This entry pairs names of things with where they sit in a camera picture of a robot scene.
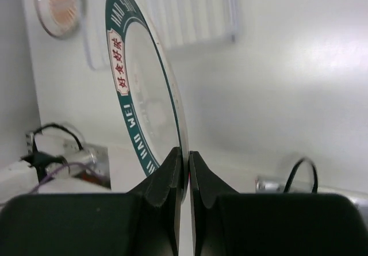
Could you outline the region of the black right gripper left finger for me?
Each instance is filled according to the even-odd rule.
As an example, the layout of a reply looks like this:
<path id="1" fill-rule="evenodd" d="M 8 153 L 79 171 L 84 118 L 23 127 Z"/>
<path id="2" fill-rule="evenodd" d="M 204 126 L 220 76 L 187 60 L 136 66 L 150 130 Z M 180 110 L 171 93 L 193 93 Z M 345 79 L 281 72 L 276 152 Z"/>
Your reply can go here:
<path id="1" fill-rule="evenodd" d="M 30 194 L 1 210 L 2 255 L 177 255 L 182 153 L 127 193 Z"/>

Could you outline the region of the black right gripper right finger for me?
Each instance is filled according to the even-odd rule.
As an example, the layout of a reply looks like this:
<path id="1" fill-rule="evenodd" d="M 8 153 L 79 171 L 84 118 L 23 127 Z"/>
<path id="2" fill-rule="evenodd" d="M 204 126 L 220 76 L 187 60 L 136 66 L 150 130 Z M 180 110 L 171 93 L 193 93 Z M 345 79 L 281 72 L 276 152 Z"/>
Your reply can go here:
<path id="1" fill-rule="evenodd" d="M 189 156 L 195 255 L 366 255 L 367 229 L 339 194 L 239 193 Z"/>

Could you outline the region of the green rimmed lettered plate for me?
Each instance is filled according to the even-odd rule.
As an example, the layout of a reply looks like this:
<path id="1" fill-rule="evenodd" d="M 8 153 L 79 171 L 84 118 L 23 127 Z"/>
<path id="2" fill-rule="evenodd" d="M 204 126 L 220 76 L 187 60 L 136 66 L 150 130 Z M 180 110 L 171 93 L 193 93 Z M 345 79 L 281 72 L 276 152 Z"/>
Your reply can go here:
<path id="1" fill-rule="evenodd" d="M 137 195 L 133 255 L 177 255 L 189 145 L 181 96 L 138 0 L 106 0 L 106 40 L 128 143 L 109 149 L 112 191 Z"/>

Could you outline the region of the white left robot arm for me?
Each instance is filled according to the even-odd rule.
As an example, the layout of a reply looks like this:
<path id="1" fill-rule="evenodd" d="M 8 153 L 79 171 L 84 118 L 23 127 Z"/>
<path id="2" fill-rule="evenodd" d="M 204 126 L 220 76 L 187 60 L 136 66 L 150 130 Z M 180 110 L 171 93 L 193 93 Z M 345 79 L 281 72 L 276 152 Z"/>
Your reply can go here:
<path id="1" fill-rule="evenodd" d="M 53 128 L 69 134 L 76 148 L 68 149 L 61 155 L 40 151 L 36 136 Z M 1 169 L 1 206 L 21 194 L 36 194 L 40 188 L 55 179 L 81 178 L 96 182 L 103 187 L 110 186 L 108 175 L 108 154 L 103 147 L 82 144 L 76 134 L 63 125 L 49 123 L 30 132 L 28 155 L 23 156 Z"/>

